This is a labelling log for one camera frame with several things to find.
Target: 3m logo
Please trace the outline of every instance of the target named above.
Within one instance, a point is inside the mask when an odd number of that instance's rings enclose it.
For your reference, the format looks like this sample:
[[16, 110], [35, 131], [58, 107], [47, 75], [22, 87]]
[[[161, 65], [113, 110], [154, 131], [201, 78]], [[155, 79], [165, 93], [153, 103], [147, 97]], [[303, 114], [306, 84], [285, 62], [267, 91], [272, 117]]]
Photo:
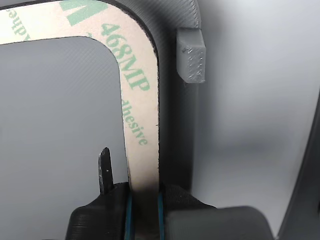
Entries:
[[63, 11], [76, 9], [67, 16], [71, 26], [74, 26], [93, 15], [108, 8], [108, 4], [97, 0], [63, 0], [60, 2]]

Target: adhesive tape liner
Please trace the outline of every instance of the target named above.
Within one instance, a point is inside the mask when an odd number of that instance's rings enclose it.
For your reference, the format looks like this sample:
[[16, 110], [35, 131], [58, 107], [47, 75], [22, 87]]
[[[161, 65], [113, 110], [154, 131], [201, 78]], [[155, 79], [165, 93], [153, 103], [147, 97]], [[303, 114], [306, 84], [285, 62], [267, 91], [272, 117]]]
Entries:
[[130, 186], [133, 192], [152, 189], [158, 193], [158, 59], [141, 25], [127, 12], [98, 0], [50, 1], [8, 8], [0, 10], [0, 23], [0, 45], [89, 37], [111, 50], [120, 72]]

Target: gray plastic tab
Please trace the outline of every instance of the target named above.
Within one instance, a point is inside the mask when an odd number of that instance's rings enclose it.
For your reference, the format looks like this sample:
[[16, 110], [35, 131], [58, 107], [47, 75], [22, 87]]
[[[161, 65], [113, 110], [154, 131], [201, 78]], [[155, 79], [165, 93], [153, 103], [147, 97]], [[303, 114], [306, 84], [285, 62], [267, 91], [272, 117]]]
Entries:
[[206, 46], [199, 28], [179, 28], [176, 35], [176, 69], [188, 84], [205, 82]]

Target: textured plastic surface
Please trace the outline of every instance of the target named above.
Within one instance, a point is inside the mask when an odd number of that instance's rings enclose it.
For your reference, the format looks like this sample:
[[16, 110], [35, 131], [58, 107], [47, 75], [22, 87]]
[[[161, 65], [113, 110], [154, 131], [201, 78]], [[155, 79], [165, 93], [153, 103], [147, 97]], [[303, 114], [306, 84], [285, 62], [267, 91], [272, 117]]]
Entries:
[[129, 184], [119, 183], [86, 206], [73, 211], [65, 240], [123, 240]]
[[206, 46], [201, 29], [179, 28], [176, 33], [176, 70], [188, 84], [205, 81]]
[[173, 211], [211, 209], [213, 206], [204, 204], [189, 192], [175, 185], [162, 187], [164, 215]]

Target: gray 3d printed part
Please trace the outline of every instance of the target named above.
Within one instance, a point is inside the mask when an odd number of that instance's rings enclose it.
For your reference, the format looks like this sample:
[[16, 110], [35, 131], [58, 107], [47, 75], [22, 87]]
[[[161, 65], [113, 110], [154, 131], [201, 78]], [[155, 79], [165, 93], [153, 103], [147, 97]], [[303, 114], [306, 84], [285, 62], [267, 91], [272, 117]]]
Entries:
[[273, 240], [265, 216], [252, 207], [175, 211], [166, 218], [167, 240]]
[[205, 81], [206, 46], [201, 29], [179, 28], [176, 34], [176, 70], [188, 84]]

